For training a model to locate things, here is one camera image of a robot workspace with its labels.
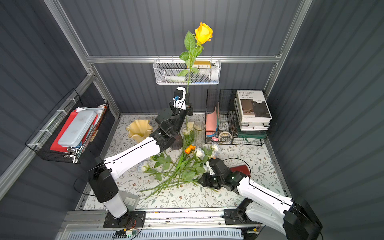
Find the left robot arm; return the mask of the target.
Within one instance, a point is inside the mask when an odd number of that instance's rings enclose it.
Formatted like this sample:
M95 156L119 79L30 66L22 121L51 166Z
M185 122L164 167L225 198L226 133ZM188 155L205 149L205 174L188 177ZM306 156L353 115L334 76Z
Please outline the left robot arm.
M155 119L158 127L149 137L87 171L94 195L113 218L121 219L129 215L115 180L145 159L164 152L176 142L182 142L182 125L186 116L192 115L193 105L186 100L170 103L168 108L158 113Z

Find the yellow orange rose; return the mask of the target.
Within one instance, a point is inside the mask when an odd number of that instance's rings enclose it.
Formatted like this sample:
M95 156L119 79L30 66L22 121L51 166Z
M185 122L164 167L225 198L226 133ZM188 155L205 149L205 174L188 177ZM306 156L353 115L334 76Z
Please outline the yellow orange rose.
M195 29L195 33L191 33L188 31L186 33L184 44L186 51L182 52L179 56L179 59L185 62L187 69L182 70L178 73L178 77L188 76L187 82L187 90L186 93L189 92L189 85L191 81L192 74L199 73L197 67L195 67L195 61L197 57L204 50L203 44L211 41L213 37L213 30L205 23L200 22L200 25L197 29Z

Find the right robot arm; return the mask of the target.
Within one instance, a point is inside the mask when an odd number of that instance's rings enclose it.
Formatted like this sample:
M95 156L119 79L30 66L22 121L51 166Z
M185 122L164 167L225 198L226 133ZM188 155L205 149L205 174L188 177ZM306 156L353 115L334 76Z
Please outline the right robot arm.
M244 197L236 209L237 221L264 224L288 240L316 240L322 236L323 225L305 199L276 194L251 180L249 175L233 172L221 159L210 159L206 166L208 172L199 179L203 187L225 188Z

